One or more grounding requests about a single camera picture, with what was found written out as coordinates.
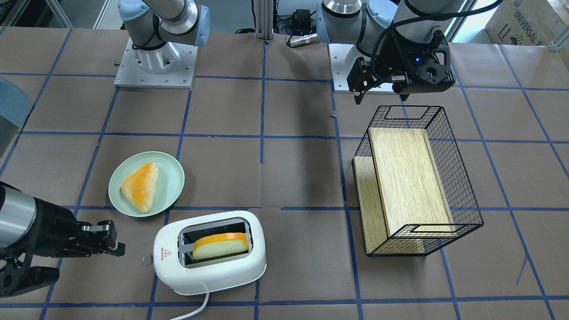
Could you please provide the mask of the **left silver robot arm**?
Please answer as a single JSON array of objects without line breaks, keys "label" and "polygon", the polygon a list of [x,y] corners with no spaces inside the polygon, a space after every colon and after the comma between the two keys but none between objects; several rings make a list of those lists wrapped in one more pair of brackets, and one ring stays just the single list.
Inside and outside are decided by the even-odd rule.
[{"label": "left silver robot arm", "polygon": [[316,10],[319,42],[350,45],[347,90],[361,104],[388,85],[409,95],[444,92],[456,83],[445,32],[476,14],[463,0],[324,0]]}]

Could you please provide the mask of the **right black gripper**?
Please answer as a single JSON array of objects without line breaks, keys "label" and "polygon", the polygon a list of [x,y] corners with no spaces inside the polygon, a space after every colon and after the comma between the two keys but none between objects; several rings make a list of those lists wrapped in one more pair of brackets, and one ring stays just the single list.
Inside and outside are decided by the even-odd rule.
[{"label": "right black gripper", "polygon": [[[27,253],[29,265],[35,256],[70,258],[108,254],[123,256],[126,244],[117,241],[112,220],[99,221],[97,225],[85,225],[78,221],[69,209],[35,198],[37,229],[34,249]],[[87,239],[78,239],[80,234]]]}]

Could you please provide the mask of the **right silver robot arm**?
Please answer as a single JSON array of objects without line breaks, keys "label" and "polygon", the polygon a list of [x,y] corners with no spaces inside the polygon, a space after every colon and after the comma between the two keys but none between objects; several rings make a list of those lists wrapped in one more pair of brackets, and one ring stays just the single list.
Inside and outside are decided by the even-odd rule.
[{"label": "right silver robot arm", "polygon": [[[211,16],[193,0],[121,0],[119,12],[135,49],[154,51],[169,43],[203,46]],[[2,272],[31,267],[34,255],[90,257],[122,256],[125,245],[116,240],[111,220],[91,225],[78,221],[69,209],[1,184]]]}]

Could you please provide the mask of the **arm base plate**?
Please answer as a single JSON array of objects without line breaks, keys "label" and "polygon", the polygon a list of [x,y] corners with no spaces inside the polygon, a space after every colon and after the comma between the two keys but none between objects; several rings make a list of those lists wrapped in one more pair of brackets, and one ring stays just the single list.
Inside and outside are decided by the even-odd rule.
[{"label": "arm base plate", "polygon": [[154,51],[134,49],[129,39],[114,85],[123,88],[191,89],[198,47],[167,42]]},{"label": "arm base plate", "polygon": [[363,55],[354,44],[329,44],[329,60],[335,93],[352,93],[349,90],[347,77],[358,57],[363,57]]}]

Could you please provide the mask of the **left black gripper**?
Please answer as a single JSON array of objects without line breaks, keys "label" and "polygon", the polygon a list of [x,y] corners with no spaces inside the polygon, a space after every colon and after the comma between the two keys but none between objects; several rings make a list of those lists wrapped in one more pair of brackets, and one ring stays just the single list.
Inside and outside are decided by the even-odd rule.
[{"label": "left black gripper", "polygon": [[455,85],[449,43],[439,27],[427,36],[426,43],[415,43],[388,31],[380,45],[378,79],[370,61],[358,57],[352,65],[347,84],[360,105],[367,95],[400,95],[403,101],[411,94],[447,91]]}]

